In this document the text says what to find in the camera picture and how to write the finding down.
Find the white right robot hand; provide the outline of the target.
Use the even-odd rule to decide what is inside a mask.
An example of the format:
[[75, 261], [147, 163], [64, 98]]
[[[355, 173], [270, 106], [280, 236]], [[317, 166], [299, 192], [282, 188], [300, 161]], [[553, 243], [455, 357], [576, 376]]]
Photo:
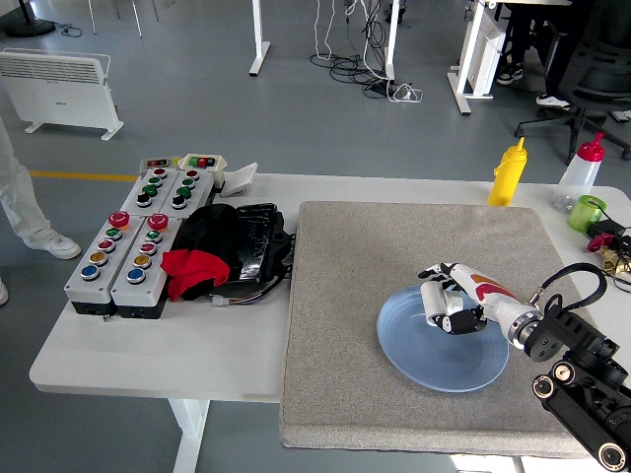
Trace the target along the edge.
[[440, 263], [419, 274], [426, 321], [454, 335], [481, 331], [489, 321], [500, 325], [505, 338], [516, 343], [540, 312], [522, 304], [509, 290], [464, 264]]

